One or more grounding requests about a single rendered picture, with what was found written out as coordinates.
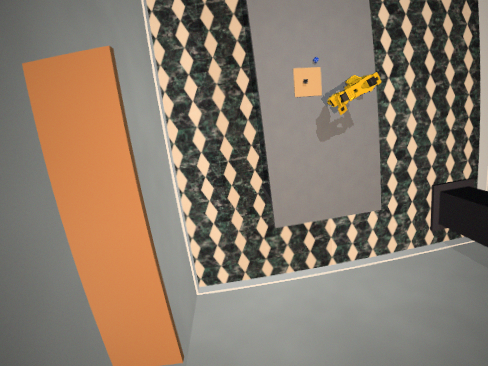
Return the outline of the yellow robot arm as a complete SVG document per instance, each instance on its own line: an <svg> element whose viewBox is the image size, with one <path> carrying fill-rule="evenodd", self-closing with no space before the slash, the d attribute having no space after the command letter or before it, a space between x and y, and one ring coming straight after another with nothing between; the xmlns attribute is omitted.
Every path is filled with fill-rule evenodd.
<svg viewBox="0 0 488 366"><path fill-rule="evenodd" d="M353 75L352 77L350 77L348 80L346 80L346 83L348 84L347 86L344 87L344 89L346 89L346 90L338 92L335 95L335 100L336 100L339 107L346 105L346 103L348 103L349 101L352 101L353 99L360 96L361 94L372 91L372 89L376 85L381 83L381 79L380 79L377 72L373 73L371 75L363 76L361 78L356 76L356 75ZM362 89L361 87L364 89ZM356 92L356 90L357 90L357 92ZM341 96L339 96L339 95L341 95Z"/></svg>

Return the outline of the orange mat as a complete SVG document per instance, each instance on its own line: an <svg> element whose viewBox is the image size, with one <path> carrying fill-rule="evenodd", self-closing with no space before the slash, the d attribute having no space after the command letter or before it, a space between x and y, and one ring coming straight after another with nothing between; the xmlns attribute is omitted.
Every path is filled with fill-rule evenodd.
<svg viewBox="0 0 488 366"><path fill-rule="evenodd" d="M293 68L295 97L321 96L321 68ZM308 84L303 80L308 79Z"/></svg>

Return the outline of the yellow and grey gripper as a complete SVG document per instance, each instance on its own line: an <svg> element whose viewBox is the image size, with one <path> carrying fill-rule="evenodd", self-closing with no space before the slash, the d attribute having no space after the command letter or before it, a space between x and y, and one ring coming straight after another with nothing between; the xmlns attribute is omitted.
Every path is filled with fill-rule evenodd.
<svg viewBox="0 0 488 366"><path fill-rule="evenodd" d="M333 107L338 106L338 104L337 104L337 102L336 102L336 100L335 100L335 95L336 95L336 94L337 94L337 93L333 94L333 95L332 95L332 96L331 96L331 97L328 99L328 102L327 102L328 104L332 105ZM342 107L339 107L339 108L338 108L338 111L339 111L340 115L342 115L344 112L346 112L346 111L347 111L346 105L344 105L344 106L342 106Z"/></svg>

